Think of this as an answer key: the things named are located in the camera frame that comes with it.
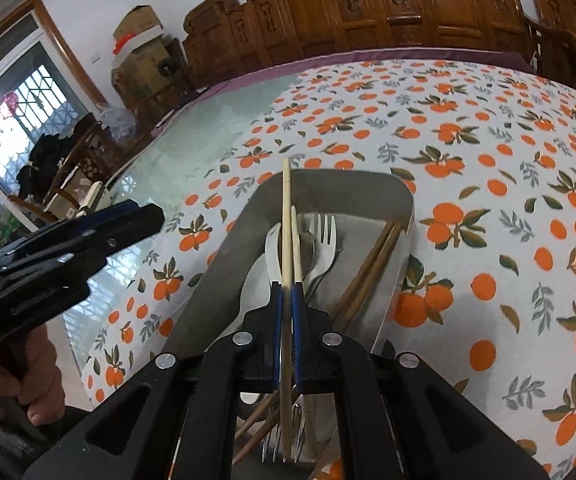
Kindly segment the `person left hand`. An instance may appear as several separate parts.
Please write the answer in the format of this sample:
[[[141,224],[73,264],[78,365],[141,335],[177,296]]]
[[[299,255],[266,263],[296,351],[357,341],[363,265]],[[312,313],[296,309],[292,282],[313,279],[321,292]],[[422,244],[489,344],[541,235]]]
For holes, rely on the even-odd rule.
[[[33,426],[52,424],[65,413],[65,392],[61,370],[56,365],[56,347],[49,339],[46,324],[27,336],[24,352],[26,372],[21,378],[0,364],[0,419],[6,417],[1,400],[9,398],[26,406]]]

